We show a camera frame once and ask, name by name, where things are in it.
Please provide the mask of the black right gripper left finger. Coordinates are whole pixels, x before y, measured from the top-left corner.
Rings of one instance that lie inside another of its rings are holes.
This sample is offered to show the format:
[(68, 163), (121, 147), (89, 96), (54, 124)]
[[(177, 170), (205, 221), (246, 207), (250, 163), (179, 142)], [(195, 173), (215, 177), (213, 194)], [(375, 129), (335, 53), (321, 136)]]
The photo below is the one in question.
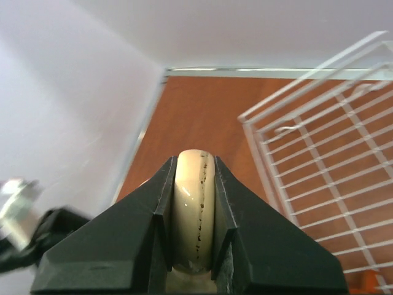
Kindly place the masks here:
[(177, 158), (48, 250), (32, 292), (164, 292)]

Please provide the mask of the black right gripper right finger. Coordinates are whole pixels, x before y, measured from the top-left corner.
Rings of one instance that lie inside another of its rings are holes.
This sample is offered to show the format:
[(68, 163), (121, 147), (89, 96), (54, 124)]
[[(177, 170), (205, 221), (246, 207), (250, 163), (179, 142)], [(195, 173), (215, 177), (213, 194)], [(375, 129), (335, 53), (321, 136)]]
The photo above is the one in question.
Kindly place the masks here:
[(218, 292), (347, 292), (339, 260), (214, 158)]

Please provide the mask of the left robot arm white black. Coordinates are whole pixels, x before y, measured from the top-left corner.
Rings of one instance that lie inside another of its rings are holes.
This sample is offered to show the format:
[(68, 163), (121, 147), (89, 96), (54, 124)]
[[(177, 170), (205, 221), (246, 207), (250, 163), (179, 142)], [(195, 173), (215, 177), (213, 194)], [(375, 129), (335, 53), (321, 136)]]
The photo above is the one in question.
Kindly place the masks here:
[(37, 267), (45, 252), (90, 221), (68, 207), (40, 215), (34, 202), (41, 193), (37, 181), (1, 181), (1, 273)]

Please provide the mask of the dark brown glazed mug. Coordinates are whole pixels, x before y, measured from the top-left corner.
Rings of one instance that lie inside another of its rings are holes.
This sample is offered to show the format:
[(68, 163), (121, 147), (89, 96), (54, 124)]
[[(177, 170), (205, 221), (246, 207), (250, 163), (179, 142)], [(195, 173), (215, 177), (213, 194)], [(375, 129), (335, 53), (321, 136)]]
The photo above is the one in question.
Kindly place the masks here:
[(377, 294), (378, 293), (378, 272), (375, 270), (365, 270), (362, 272), (360, 285), (350, 288), (350, 294)]

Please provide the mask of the beige round ceramic mug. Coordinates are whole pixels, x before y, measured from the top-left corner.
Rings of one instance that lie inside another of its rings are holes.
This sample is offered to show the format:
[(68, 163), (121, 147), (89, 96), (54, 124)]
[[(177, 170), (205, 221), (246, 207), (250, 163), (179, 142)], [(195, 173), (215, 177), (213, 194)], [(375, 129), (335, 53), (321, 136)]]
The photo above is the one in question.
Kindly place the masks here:
[(171, 201), (173, 274), (166, 290), (174, 293), (214, 294), (211, 278), (215, 216), (215, 164), (199, 149), (182, 151), (177, 158)]

